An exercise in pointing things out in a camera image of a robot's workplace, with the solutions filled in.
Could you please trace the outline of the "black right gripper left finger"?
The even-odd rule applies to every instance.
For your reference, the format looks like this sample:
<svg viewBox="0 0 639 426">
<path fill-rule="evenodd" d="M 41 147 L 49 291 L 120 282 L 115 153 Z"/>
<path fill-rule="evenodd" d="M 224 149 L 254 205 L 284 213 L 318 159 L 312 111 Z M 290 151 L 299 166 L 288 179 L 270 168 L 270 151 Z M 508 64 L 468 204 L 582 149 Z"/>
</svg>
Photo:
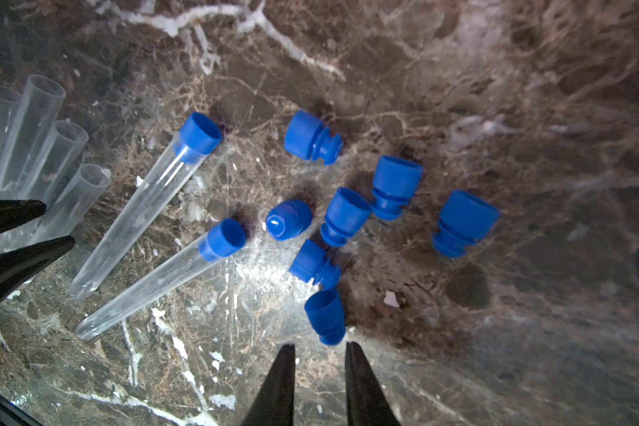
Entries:
<svg viewBox="0 0 639 426">
<path fill-rule="evenodd" d="M 275 357 L 262 387 L 241 426 L 294 423 L 296 346 L 285 344 Z"/>
</svg>

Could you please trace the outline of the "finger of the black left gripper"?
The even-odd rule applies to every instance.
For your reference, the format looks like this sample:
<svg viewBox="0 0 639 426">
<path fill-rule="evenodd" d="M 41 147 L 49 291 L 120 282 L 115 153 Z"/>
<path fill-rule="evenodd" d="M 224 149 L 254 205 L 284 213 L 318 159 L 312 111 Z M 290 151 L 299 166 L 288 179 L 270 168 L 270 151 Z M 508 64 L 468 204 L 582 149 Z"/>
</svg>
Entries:
<svg viewBox="0 0 639 426">
<path fill-rule="evenodd" d="M 38 200 L 0 201 L 0 234 L 40 218 L 46 209 L 46 204 Z"/>
<path fill-rule="evenodd" d="M 0 255 L 0 304 L 26 280 L 72 250 L 76 240 L 68 235 Z"/>
</svg>

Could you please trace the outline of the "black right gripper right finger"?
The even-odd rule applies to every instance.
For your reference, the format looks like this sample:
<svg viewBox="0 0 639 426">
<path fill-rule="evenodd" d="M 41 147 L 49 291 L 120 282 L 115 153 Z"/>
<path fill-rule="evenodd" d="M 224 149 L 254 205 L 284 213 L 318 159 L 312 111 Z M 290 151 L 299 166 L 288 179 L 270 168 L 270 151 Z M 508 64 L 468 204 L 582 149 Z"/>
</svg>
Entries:
<svg viewBox="0 0 639 426">
<path fill-rule="evenodd" d="M 346 344 L 344 367 L 349 426 L 401 426 L 358 343 L 348 342 Z"/>
</svg>

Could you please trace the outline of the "blue stopper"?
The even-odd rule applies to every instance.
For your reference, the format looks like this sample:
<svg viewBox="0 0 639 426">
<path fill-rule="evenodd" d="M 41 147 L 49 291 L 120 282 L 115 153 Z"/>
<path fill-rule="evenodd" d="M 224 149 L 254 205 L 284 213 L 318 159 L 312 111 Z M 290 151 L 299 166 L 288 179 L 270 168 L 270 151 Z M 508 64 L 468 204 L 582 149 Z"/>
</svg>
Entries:
<svg viewBox="0 0 639 426">
<path fill-rule="evenodd" d="M 289 272 L 302 282 L 321 285 L 324 290 L 334 289 L 341 274 L 326 251 L 310 240 L 306 240 L 298 251 Z"/>
<path fill-rule="evenodd" d="M 367 200 L 359 193 L 339 187 L 328 205 L 321 238 L 331 247 L 342 247 L 362 228 L 372 213 Z"/>
<path fill-rule="evenodd" d="M 298 111 L 289 122 L 284 149 L 304 161 L 322 160 L 325 166 L 337 161 L 343 148 L 342 137 L 331 134 L 330 128 L 319 118 Z"/>
<path fill-rule="evenodd" d="M 500 216 L 498 209 L 479 197 L 454 190 L 440 212 L 431 244 L 445 257 L 463 257 L 468 246 L 486 238 Z"/>
<path fill-rule="evenodd" d="M 266 217 L 266 230 L 273 239 L 287 241 L 302 234 L 312 223 L 309 205 L 300 200 L 288 200 L 274 207 Z"/>
<path fill-rule="evenodd" d="M 402 209 L 414 197 L 424 168 L 418 163 L 393 156 L 382 156 L 373 178 L 371 203 L 375 216 L 392 221 L 402 214 Z"/>
<path fill-rule="evenodd" d="M 335 346 L 342 342 L 346 327 L 344 308 L 335 289 L 319 291 L 305 302 L 305 312 L 319 340 Z"/>
</svg>

